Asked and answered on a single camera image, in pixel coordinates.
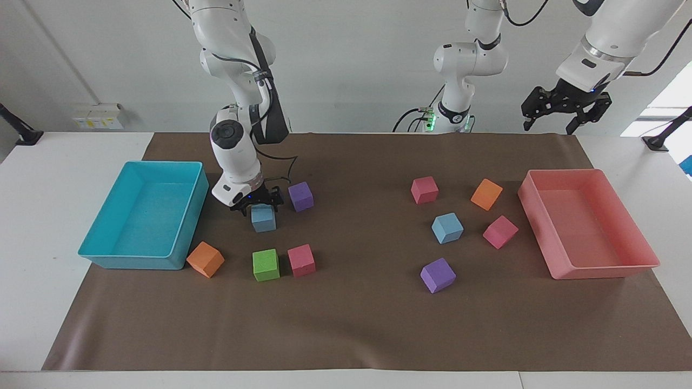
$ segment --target teal bin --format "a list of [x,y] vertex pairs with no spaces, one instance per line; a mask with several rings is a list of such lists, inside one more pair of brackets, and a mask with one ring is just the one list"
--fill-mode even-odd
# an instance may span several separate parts
[[78,254],[106,269],[182,269],[208,189],[201,162],[127,162]]

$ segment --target brown mat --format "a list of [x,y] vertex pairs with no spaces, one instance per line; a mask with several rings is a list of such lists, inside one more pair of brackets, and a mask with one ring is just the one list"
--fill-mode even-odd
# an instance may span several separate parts
[[[516,192],[531,168],[590,168],[575,138],[294,134],[264,149],[300,155],[293,178],[315,208],[284,206],[278,230],[257,234],[208,197],[192,244],[226,257],[210,280],[92,265],[45,370],[692,370],[692,339],[651,271],[550,278]],[[145,159],[203,161],[212,185],[220,174],[206,134],[156,134]],[[430,174],[439,199],[416,206],[411,181]],[[468,200],[485,177],[504,187],[490,212]],[[466,231],[439,245],[430,225],[448,212]],[[497,251],[481,234],[500,215],[520,232]],[[286,250],[305,243],[318,272],[294,279]],[[258,283],[251,253],[266,248],[284,277]],[[419,273],[439,257],[457,281],[431,295]]]

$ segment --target table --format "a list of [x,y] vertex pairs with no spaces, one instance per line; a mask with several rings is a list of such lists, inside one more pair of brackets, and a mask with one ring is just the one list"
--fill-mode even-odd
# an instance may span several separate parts
[[[140,159],[151,134],[48,133],[36,147],[17,148],[0,165],[0,386],[90,386],[105,380],[124,383],[161,382],[161,386],[204,382],[209,386],[229,380],[289,386],[311,386],[338,380],[344,386],[358,382],[386,386],[436,386],[544,388],[559,383],[599,387],[682,386],[692,373],[420,373],[328,372],[32,372],[40,369],[89,262],[76,255],[102,200],[125,161]],[[596,168],[608,175],[616,191],[651,246],[662,259],[655,270],[686,328],[692,328],[690,279],[686,261],[692,230],[692,186],[666,154],[645,151],[638,138],[579,137]],[[98,173],[98,182],[87,187],[86,171]],[[33,236],[40,234],[42,244]]]

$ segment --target red plastic tray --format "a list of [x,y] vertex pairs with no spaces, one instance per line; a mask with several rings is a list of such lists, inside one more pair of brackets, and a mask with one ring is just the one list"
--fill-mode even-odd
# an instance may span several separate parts
[[519,199],[556,280],[626,277],[660,265],[600,170],[530,170]]

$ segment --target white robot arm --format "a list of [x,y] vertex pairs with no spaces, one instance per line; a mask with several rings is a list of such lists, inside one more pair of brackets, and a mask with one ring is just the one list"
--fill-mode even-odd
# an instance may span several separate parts
[[496,75],[507,67],[507,50],[501,42],[502,7],[500,0],[471,0],[466,29],[473,43],[444,44],[435,52],[435,70],[445,81],[442,100],[435,105],[431,132],[462,131],[475,87],[470,75]]
[[576,114],[567,133],[597,122],[611,104],[603,90],[617,80],[686,0],[573,0],[592,17],[591,26],[570,56],[558,67],[552,91],[536,87],[522,104],[524,129],[554,112]]
[[251,138],[259,144],[279,143],[289,133],[269,70],[275,60],[274,45],[255,32],[243,0],[185,0],[185,4],[202,45],[202,67],[226,81],[236,100],[211,122],[212,149],[224,170],[212,194],[244,214],[254,203],[276,209],[283,203],[281,192],[266,188]]

